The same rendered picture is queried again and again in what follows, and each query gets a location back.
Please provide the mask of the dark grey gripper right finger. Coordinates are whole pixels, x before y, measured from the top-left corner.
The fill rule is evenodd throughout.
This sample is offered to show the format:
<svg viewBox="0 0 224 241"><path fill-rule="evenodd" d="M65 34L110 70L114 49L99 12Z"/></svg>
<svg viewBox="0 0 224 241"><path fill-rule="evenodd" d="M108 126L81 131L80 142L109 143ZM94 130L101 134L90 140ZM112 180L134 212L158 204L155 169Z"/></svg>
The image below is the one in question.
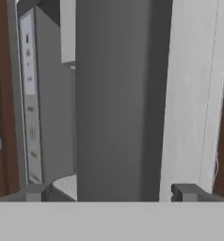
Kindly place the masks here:
<svg viewBox="0 0 224 241"><path fill-rule="evenodd" d="M210 194L196 184L172 184L172 201L224 201L224 197Z"/></svg>

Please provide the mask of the white cupboard block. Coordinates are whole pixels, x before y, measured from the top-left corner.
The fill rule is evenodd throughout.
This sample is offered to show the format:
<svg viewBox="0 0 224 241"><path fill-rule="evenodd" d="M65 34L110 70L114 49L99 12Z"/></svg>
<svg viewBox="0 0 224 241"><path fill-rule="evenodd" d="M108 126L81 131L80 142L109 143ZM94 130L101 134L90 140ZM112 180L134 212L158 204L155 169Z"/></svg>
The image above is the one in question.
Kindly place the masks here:
<svg viewBox="0 0 224 241"><path fill-rule="evenodd" d="M75 61L76 0L60 0L61 62Z"/></svg>

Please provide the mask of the white fridge side panel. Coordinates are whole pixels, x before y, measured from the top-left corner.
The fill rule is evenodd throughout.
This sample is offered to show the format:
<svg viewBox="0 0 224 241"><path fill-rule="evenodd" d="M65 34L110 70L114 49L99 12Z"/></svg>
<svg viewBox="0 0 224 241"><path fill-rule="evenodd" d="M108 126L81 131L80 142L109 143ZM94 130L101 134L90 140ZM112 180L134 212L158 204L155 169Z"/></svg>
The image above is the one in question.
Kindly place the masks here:
<svg viewBox="0 0 224 241"><path fill-rule="evenodd" d="M173 184L213 189L223 93L224 0L175 0L160 201Z"/></svg>

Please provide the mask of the dark grey fridge door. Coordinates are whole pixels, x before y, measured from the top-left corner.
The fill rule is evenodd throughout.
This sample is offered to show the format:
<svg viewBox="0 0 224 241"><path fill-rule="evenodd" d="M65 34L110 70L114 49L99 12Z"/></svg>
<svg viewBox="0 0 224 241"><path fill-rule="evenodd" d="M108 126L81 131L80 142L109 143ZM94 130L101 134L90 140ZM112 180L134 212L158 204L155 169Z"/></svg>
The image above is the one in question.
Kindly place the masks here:
<svg viewBox="0 0 224 241"><path fill-rule="evenodd" d="M77 0L80 201L158 201L173 0Z"/></svg>

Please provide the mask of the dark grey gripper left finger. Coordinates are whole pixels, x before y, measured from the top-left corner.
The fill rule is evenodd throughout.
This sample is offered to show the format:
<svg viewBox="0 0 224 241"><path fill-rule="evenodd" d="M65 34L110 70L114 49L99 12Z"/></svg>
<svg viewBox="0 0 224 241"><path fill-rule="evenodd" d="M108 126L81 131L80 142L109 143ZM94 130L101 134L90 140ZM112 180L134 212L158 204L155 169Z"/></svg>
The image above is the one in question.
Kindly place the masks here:
<svg viewBox="0 0 224 241"><path fill-rule="evenodd" d="M16 193L0 198L0 201L47 201L51 194L50 184L30 184Z"/></svg>

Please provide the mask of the grey appliance with control strip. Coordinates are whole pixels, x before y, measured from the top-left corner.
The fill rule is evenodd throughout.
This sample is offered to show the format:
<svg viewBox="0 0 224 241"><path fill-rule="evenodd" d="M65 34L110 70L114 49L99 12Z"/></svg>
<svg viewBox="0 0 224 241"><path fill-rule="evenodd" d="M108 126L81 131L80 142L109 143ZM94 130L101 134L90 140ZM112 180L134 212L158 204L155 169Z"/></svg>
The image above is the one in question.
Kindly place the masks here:
<svg viewBox="0 0 224 241"><path fill-rule="evenodd" d="M73 174L75 73L61 61L58 0L18 5L28 180Z"/></svg>

